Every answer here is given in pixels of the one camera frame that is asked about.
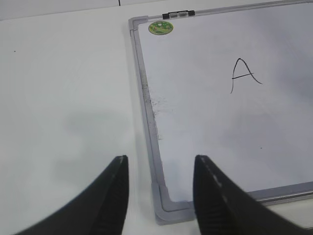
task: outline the green sticker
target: green sticker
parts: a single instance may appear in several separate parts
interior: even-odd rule
[[[165,35],[172,32],[173,29],[173,25],[166,21],[157,21],[149,26],[150,33],[155,35]]]

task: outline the whiteboard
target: whiteboard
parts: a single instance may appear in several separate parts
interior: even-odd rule
[[[149,32],[153,21],[138,26],[172,201],[192,201],[197,154],[247,192],[313,181],[312,12],[293,4],[170,19],[162,36]]]

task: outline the gray plastic corner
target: gray plastic corner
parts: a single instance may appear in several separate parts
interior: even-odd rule
[[[152,183],[153,203],[158,225],[176,224],[196,218],[192,202],[172,202],[168,193],[162,193],[163,190],[167,191],[167,188]]]
[[[129,30],[138,29],[138,25],[148,22],[148,16],[133,17],[128,20]]]

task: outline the white surface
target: white surface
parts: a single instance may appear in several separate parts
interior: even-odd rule
[[[165,1],[165,0],[120,0],[121,6],[137,4],[137,3],[153,2],[153,1]]]
[[[155,223],[128,19],[248,2],[161,1],[0,22],[0,81],[11,89],[1,94],[11,106],[1,113],[0,234],[47,217],[127,154],[123,234],[198,235],[196,221]],[[301,204],[274,210],[313,226],[313,201]]]
[[[313,4],[139,25],[165,182],[192,201],[194,157],[205,154],[245,191],[313,181]],[[251,76],[234,80],[238,58]],[[234,76],[248,74],[242,61]]]
[[[0,20],[118,5],[118,0],[0,0]]]

